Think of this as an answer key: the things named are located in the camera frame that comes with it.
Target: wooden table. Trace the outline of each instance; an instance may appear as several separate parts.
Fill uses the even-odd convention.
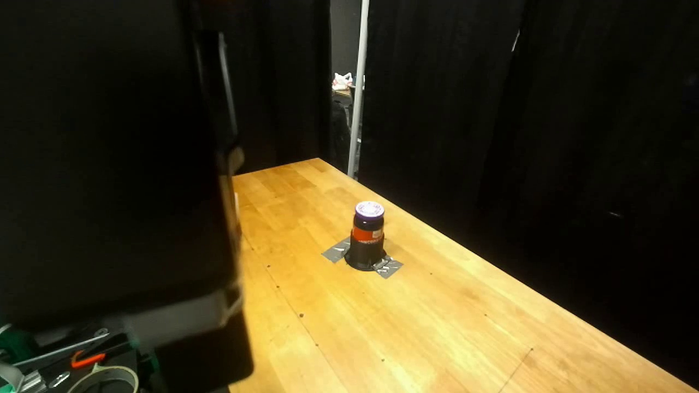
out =
[[[230,391],[695,391],[320,159],[234,188],[254,370]],[[388,279],[320,255],[365,198]]]

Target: metal pole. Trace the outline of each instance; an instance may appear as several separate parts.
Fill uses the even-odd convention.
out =
[[[348,130],[348,159],[346,174],[358,172],[358,146],[359,146],[359,122],[363,122],[363,93],[365,93],[365,64],[366,64],[366,33],[368,33],[368,0],[363,0],[363,17],[358,29],[358,57],[355,57],[355,79],[351,96],[351,130]]]

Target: wood grain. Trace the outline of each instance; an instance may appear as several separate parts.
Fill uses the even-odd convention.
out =
[[[230,391],[695,391],[320,159],[234,188],[254,370]],[[365,198],[388,279],[320,255]]]

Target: black curtain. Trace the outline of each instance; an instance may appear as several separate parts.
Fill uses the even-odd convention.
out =
[[[202,24],[223,31],[241,172],[328,156],[329,0],[199,0]]]
[[[690,0],[377,0],[359,178],[699,385],[697,48]]]

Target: cylindrical can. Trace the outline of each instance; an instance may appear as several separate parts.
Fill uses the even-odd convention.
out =
[[[375,201],[359,201],[353,207],[353,227],[344,259],[353,269],[371,271],[384,255],[384,207]]]

